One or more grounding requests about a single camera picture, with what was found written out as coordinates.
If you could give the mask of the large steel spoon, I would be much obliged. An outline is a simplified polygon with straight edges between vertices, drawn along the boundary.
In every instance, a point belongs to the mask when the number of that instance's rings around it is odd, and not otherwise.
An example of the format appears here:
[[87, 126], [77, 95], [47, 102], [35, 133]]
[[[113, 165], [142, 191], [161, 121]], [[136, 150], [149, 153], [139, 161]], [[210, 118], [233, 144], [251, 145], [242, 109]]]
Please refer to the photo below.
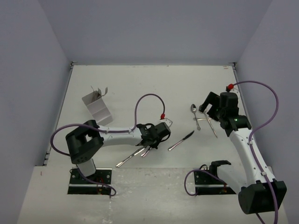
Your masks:
[[211, 127], [215, 137], [218, 138], [218, 135], [217, 135], [217, 133], [216, 133], [211, 121], [210, 121], [210, 118], [208, 117], [208, 115], [205, 112], [201, 112], [201, 111], [199, 111], [199, 112], [202, 113], [205, 116], [205, 118], [206, 118], [207, 122], [209, 123], [209, 126]]

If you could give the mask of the steel knife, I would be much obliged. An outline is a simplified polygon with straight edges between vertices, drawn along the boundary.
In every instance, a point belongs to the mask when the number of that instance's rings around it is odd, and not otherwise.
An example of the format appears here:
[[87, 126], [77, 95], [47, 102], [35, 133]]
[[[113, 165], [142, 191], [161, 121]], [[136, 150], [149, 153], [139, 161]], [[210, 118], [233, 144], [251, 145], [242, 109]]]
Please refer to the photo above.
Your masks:
[[187, 134], [183, 139], [181, 139], [180, 141], [178, 141], [177, 143], [175, 143], [174, 145], [172, 145], [171, 147], [168, 148], [168, 151], [173, 150], [175, 147], [177, 147], [179, 144], [181, 144], [182, 142], [184, 142], [185, 140], [187, 140], [188, 138], [190, 138], [193, 135], [194, 131], [191, 131], [189, 134]]
[[118, 164], [115, 165], [116, 168], [121, 167], [125, 162], [127, 162], [128, 160], [130, 160], [131, 158], [133, 158], [134, 156], [138, 155], [139, 153], [141, 153], [142, 151], [145, 150], [145, 147], [139, 148], [136, 151], [134, 151], [130, 156], [128, 156], [126, 159], [122, 160], [121, 162], [119, 162]]
[[141, 157], [144, 158], [150, 152], [151, 147], [148, 147], [144, 153], [141, 154]]

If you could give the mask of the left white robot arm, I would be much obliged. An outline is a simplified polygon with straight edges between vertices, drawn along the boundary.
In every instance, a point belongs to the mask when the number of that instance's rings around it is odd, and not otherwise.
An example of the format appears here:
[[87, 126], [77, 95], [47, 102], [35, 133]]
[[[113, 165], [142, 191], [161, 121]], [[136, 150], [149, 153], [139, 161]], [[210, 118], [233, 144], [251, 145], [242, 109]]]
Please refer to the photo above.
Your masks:
[[93, 156], [101, 147], [131, 145], [139, 147], [129, 160], [140, 152], [148, 152], [157, 149], [158, 145], [170, 137], [172, 121], [161, 119], [157, 124], [138, 124], [135, 129], [103, 127], [100, 132], [95, 120], [89, 120], [66, 135], [71, 162], [76, 165], [81, 174], [80, 177], [86, 183], [93, 183], [97, 178], [97, 171]]

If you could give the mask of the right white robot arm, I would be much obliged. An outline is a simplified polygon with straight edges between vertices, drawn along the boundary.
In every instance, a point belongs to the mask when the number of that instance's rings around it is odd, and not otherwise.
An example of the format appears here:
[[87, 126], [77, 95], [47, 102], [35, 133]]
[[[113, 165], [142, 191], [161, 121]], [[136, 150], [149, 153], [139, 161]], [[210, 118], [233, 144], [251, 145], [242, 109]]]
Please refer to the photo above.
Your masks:
[[234, 170], [229, 161], [213, 161], [209, 180], [224, 181], [237, 195], [245, 214], [277, 211], [287, 192], [283, 181], [277, 181], [266, 165], [252, 135], [252, 127], [245, 115], [239, 114], [238, 96], [233, 92], [217, 95], [210, 92], [200, 112], [211, 105], [208, 116], [220, 123], [240, 157], [245, 175]]

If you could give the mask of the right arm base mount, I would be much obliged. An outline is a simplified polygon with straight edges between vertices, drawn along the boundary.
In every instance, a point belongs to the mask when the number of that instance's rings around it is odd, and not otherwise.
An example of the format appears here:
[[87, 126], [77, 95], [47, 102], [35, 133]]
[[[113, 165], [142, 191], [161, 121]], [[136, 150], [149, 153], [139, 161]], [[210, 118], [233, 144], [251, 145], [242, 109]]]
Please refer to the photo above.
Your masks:
[[[208, 166], [201, 165], [199, 168], [189, 171], [184, 179], [184, 190], [189, 196], [201, 195], [235, 195], [236, 193], [223, 180], [218, 177], [218, 167], [224, 165], [231, 166], [227, 160], [213, 161]], [[187, 190], [187, 178], [190, 174], [194, 175], [195, 185], [202, 185], [202, 187], [195, 187], [195, 193], [190, 193]]]

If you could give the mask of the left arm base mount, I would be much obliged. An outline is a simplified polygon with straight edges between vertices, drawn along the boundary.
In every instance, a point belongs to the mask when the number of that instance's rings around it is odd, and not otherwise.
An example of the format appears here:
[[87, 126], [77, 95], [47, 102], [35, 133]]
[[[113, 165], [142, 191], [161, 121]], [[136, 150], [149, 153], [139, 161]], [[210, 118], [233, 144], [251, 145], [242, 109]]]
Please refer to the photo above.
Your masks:
[[111, 186], [112, 169], [97, 168], [96, 172], [83, 178], [77, 168], [70, 169], [68, 195], [106, 195], [115, 196], [116, 190]]

